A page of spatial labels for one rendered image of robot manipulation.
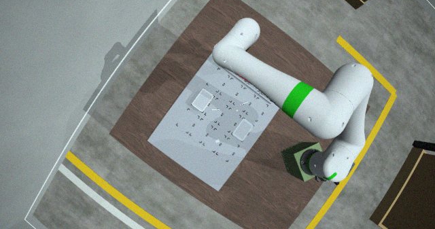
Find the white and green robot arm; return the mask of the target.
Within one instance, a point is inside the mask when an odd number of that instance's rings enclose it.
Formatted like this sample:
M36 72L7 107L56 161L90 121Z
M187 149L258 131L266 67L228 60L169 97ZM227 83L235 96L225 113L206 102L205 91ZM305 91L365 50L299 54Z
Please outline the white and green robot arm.
M300 167L306 174L316 175L318 182L329 180L338 185L365 145L364 119L374 82L372 73L359 63L345 64L320 92L247 53L259 36L255 20L240 19L214 46L215 63L249 82L313 136L335 137L325 153L305 151Z

